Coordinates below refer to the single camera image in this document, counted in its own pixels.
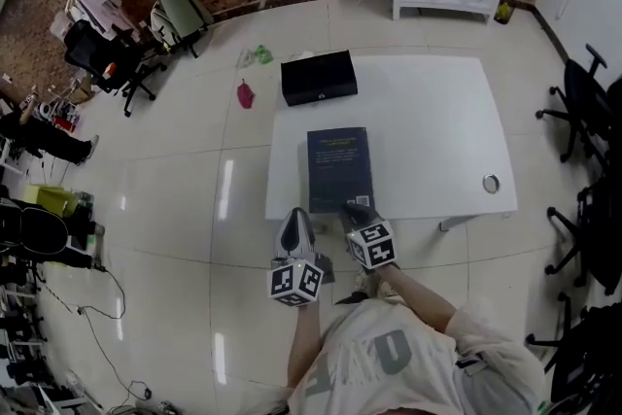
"table leg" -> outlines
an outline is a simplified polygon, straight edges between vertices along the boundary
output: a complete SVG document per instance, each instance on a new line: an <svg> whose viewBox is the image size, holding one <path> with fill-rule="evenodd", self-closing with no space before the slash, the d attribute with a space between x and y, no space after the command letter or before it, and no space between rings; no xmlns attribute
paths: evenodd
<svg viewBox="0 0 622 415"><path fill-rule="evenodd" d="M5 293L7 295L15 295L18 297L30 297L31 299L36 299L37 296L35 294L29 294L29 293L20 293L18 291L5 291Z"/></svg>
<svg viewBox="0 0 622 415"><path fill-rule="evenodd" d="M456 225L463 224L468 222L472 218L475 218L477 215L468 215L465 217L451 217L443 220L440 224L438 224L438 229L441 232L448 232L451 228Z"/></svg>

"black office chair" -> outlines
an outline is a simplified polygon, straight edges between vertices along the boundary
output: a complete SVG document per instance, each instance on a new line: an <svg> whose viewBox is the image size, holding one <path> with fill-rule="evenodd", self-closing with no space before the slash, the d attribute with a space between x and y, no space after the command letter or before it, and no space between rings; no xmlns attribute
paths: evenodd
<svg viewBox="0 0 622 415"><path fill-rule="evenodd" d="M144 60L150 58L145 57L145 54L155 46L138 45L130 36L131 30L122 31L113 27L118 36L114 40L106 40L87 21L78 21L65 36L65 60L86 69L93 75L94 83L105 92L122 89L123 96L127 97L124 111L129 117L129 104L138 87L149 95L149 100L156 100L156 96L143 82L155 70L166 70L166 66L162 63L154 66L143 64ZM115 63L117 68L109 79L105 79L103 74L110 63Z"/></svg>
<svg viewBox="0 0 622 415"><path fill-rule="evenodd" d="M573 258L580 256L580 275L574 281L576 287L587 282L587 272L605 287L611 295L622 276L622 252L616 235L620 224L619 196L617 188L608 177L582 190L578 195L577 224L573 224L554 207L546 210L546 216L557 218L570 232L574 246L557 264L544 268L547 275L558 273Z"/></svg>
<svg viewBox="0 0 622 415"><path fill-rule="evenodd" d="M619 369L622 358L619 348L612 347L612 344L617 343L621 331L622 304L584 308L580 323L572 327L570 298L560 293L558 299L564 302L561 339L542 341L529 334L525 342L531 346L557 348L544 368L548 372L555 366L550 399L559 403L555 413L578 413L597 399L601 389Z"/></svg>
<svg viewBox="0 0 622 415"><path fill-rule="evenodd" d="M596 70L602 64L606 68L605 60L587 44L586 49L594 56L594 61L589 71L583 69L576 61L569 59L564 73L563 93L558 86L549 89L551 95L559 94L566 106L566 112L553 109L542 109L536 112L536 118L541 120L544 115L549 115L570 123L570 139L566 152L560 155L560 161L566 162L572 155L574 142L578 134L585 147L585 154L596 156L601 165L605 165L605 158L594 147L588 135L597 134L604 140L608 139L610 132L612 112L607 104L605 90L594 79Z"/></svg>

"person sitting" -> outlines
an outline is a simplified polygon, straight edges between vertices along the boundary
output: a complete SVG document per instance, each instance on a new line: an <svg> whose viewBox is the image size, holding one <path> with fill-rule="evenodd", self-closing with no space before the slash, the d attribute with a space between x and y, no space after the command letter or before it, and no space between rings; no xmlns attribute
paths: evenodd
<svg viewBox="0 0 622 415"><path fill-rule="evenodd" d="M41 149L74 164L89 159L95 151L99 136L95 135L87 141L78 140L51 123L37 120L32 116L37 103L37 93L33 92L23 113L16 110L0 118L0 135L18 141L26 149Z"/></svg>
<svg viewBox="0 0 622 415"><path fill-rule="evenodd" d="M361 272L352 295L337 303L345 315L324 335L320 302L298 308L288 387L270 388L255 408L298 415L537 412L544 371L522 344L392 264L375 273L377 298Z"/></svg>

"chair leg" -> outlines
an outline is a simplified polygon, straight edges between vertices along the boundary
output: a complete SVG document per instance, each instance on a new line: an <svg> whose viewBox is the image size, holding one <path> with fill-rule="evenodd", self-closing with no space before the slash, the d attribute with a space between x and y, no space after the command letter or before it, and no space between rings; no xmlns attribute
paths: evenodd
<svg viewBox="0 0 622 415"><path fill-rule="evenodd" d="M568 253L558 263L557 266L554 266L552 264L547 265L546 268L544 268L544 273L546 273L547 275L555 275L556 273L559 273L562 270L562 268L564 268L564 266L566 266L570 262L571 259L573 259L576 255L579 254L580 251L581 251L580 244L574 244L572 249L568 251Z"/></svg>
<svg viewBox="0 0 622 415"><path fill-rule="evenodd" d="M548 371L553 368L553 366L555 365L555 363L557 363L557 360L559 359L559 351L556 351L555 354L553 355L553 358L551 358L551 360L549 360L549 362L546 364L546 366L544 367L544 373L548 373Z"/></svg>
<svg viewBox="0 0 622 415"><path fill-rule="evenodd" d="M532 333L530 333L526 338L525 342L531 346L554 346L558 347L562 341L538 341L534 337Z"/></svg>
<svg viewBox="0 0 622 415"><path fill-rule="evenodd" d="M542 109L536 112L536 118L538 118L539 120L541 120L544 115L559 118L560 120L570 121L570 115L568 113L563 113L562 111L555 111L554 109Z"/></svg>
<svg viewBox="0 0 622 415"><path fill-rule="evenodd" d="M571 222L564 215L562 215L555 208L553 207L546 208L546 216L548 218L553 218L553 217L557 218L560 222L562 222L562 225L568 229L568 232L570 232L575 239L579 236L579 227L576 226L573 222Z"/></svg>
<svg viewBox="0 0 622 415"><path fill-rule="evenodd" d="M581 267L581 271L579 276L574 279L575 287L585 287L587 284L587 261L585 260L585 253L581 251L579 263Z"/></svg>
<svg viewBox="0 0 622 415"><path fill-rule="evenodd" d="M570 307L570 297L564 293L560 293L557 296L557 300L564 302L564 337L566 337L572 328L572 309Z"/></svg>
<svg viewBox="0 0 622 415"><path fill-rule="evenodd" d="M154 95L153 92L151 92L146 86L144 86L143 84L138 84L138 86L143 89L145 91L145 93L147 93L147 95L149 95L149 98L151 100L154 100L156 98L156 96Z"/></svg>
<svg viewBox="0 0 622 415"><path fill-rule="evenodd" d="M131 87L131 89L129 90L129 93L127 95L127 99L125 99L125 107L123 108L125 115L129 118L132 114L131 111L129 111L129 103L132 101L132 97L134 96L134 93L136 93L136 88L138 88L138 85L133 85Z"/></svg>
<svg viewBox="0 0 622 415"><path fill-rule="evenodd" d="M570 156L572 156L572 150L574 149L574 142L576 141L576 133L577 133L576 126L573 123L571 123L570 124L570 138L568 139L568 147L566 149L566 153L560 155L561 162L568 161L570 159Z"/></svg>

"white t-shirt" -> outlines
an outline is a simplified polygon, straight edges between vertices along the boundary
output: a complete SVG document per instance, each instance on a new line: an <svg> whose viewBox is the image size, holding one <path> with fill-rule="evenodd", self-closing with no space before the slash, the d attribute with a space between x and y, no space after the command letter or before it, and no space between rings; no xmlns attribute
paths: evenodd
<svg viewBox="0 0 622 415"><path fill-rule="evenodd" d="M529 415L543 388L536 357L465 309L441 334L401 302L368 299L330 327L302 381L281 396L291 393L293 415Z"/></svg>

